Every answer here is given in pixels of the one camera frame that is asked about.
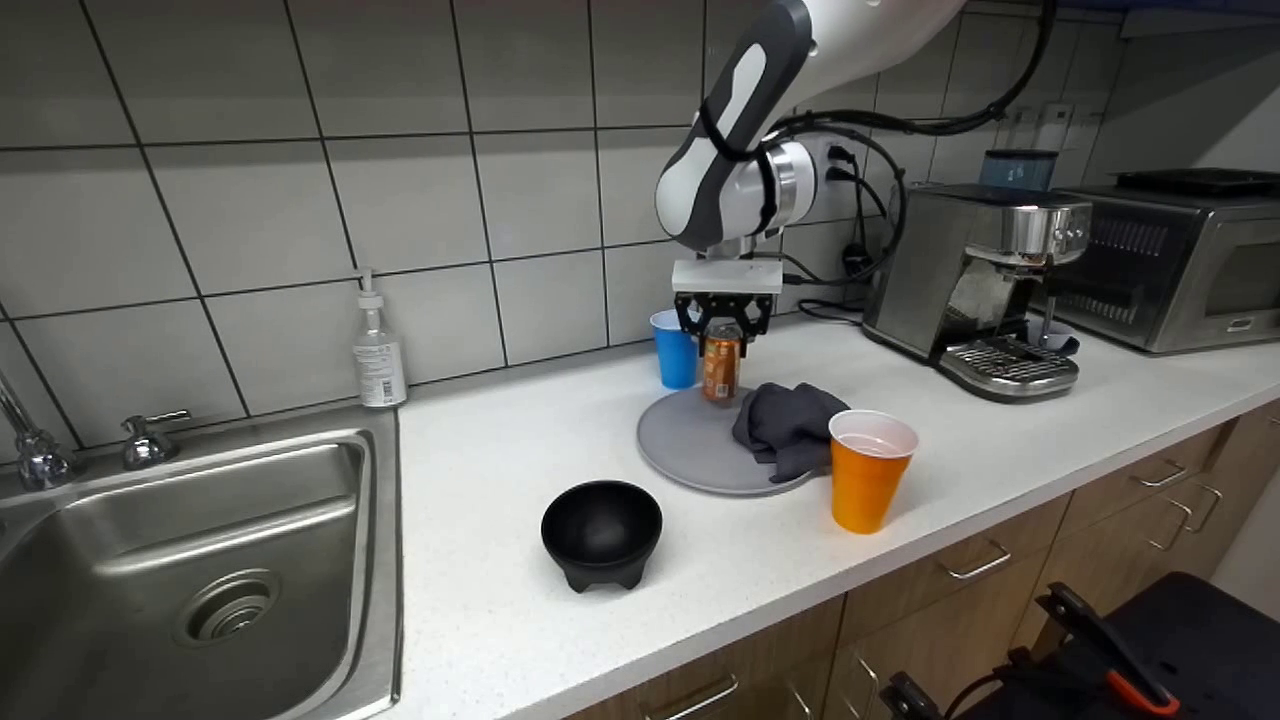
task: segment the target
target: kitchen counter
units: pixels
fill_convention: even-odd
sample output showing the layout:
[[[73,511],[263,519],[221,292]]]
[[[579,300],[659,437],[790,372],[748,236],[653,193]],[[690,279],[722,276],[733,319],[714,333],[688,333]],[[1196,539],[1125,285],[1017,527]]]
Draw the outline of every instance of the kitchen counter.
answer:
[[[915,425],[892,519],[846,537],[829,481],[769,499],[697,495],[634,454],[653,353],[605,353],[414,393],[399,414],[404,691],[386,715],[564,715],[859,588],[1126,461],[1280,398],[1280,345],[1149,362],[1083,340],[1065,401],[988,406],[846,323],[753,345],[742,386],[818,386]],[[634,592],[574,598],[539,511],[583,481],[665,508]]]

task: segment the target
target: coffee machine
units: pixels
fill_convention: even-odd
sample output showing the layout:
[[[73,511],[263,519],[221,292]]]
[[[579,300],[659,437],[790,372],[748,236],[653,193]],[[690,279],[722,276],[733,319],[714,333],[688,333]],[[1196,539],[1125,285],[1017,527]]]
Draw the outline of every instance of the coffee machine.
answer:
[[[1093,208],[1058,193],[915,188],[909,228],[870,279],[862,333],[991,401],[1045,401],[1077,366],[1027,329],[1048,267],[1088,247]]]

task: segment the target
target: round gray tray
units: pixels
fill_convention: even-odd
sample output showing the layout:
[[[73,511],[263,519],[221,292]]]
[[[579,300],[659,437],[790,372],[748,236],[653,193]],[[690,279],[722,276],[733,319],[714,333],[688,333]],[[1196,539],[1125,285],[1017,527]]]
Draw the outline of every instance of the round gray tray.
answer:
[[[741,401],[718,407],[697,388],[647,406],[634,425],[644,466],[665,481],[706,495],[774,495],[800,489],[809,477],[774,484],[769,481],[770,466],[756,466],[756,455],[733,441],[734,414]]]

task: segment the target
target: sink basin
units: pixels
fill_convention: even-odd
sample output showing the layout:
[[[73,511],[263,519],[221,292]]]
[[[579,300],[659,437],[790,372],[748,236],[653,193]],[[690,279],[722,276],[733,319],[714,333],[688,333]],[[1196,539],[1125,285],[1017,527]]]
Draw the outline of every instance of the sink basin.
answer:
[[[386,710],[394,415],[288,415],[179,446],[144,471],[0,495],[0,715]]]

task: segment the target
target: orange plastic cup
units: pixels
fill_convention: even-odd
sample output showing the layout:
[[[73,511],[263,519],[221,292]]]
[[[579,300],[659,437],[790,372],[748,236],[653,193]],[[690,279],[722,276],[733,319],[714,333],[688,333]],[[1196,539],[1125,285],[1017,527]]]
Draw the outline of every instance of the orange plastic cup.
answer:
[[[834,414],[830,425],[830,515],[870,537],[883,527],[894,484],[918,446],[915,429],[870,407]]]

